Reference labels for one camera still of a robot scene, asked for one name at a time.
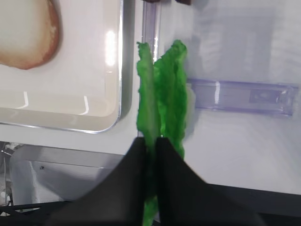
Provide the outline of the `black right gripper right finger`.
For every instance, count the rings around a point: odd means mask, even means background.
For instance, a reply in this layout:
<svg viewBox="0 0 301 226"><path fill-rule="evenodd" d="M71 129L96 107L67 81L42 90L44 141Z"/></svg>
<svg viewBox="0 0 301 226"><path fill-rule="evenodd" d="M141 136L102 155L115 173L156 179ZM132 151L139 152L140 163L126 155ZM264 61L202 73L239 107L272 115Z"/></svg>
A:
<svg viewBox="0 0 301 226"><path fill-rule="evenodd" d="M202 180L168 138L156 141L156 178L163 226L262 226L254 211L232 201Z"/></svg>

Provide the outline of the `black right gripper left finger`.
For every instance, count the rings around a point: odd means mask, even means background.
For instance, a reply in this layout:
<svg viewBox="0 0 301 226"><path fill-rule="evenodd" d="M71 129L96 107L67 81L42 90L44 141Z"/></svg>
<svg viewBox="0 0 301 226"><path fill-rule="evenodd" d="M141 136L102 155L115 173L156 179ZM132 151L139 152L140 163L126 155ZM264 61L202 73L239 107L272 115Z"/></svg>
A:
<svg viewBox="0 0 301 226"><path fill-rule="evenodd" d="M53 213L50 226L140 226L146 146L137 137L116 168L92 191Z"/></svg>

